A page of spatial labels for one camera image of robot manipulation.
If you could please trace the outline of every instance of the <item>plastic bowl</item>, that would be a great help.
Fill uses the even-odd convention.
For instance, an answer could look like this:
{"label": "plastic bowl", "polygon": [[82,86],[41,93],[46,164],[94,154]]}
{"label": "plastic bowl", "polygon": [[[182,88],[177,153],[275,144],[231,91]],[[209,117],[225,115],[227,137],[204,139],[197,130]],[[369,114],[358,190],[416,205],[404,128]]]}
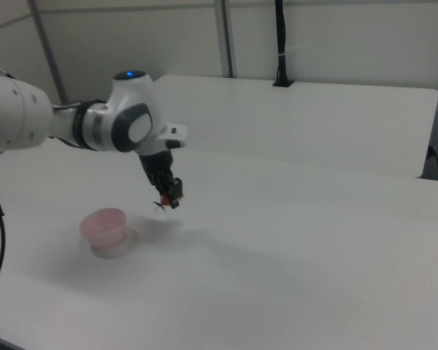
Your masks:
{"label": "plastic bowl", "polygon": [[106,249],[126,236],[126,215],[116,208],[105,208],[89,214],[80,225],[82,236],[94,249]]}

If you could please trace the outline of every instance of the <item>white table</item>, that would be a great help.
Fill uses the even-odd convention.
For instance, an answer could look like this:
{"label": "white table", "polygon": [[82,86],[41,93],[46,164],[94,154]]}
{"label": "white table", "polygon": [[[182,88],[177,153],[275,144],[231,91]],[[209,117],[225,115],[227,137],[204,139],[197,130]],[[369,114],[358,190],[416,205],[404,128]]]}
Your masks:
{"label": "white table", "polygon": [[166,75],[155,82],[166,119],[189,147],[418,177],[438,91]]}
{"label": "white table", "polygon": [[[136,155],[0,156],[8,247],[0,338],[25,349],[438,349],[438,182],[174,154],[180,207]],[[139,232],[116,259],[78,225],[114,206]]]}

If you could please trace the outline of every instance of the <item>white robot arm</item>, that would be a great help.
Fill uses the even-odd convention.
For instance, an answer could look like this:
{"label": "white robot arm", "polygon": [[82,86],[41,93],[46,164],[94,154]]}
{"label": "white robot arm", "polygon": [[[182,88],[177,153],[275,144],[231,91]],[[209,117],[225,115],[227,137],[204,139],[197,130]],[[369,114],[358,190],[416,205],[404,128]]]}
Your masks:
{"label": "white robot arm", "polygon": [[143,71],[116,74],[107,102],[68,106],[52,106],[39,88],[0,77],[0,150],[35,147],[46,137],[93,151],[135,151],[163,205],[176,208],[183,196],[170,150],[185,145],[187,128],[162,121],[153,81]]}

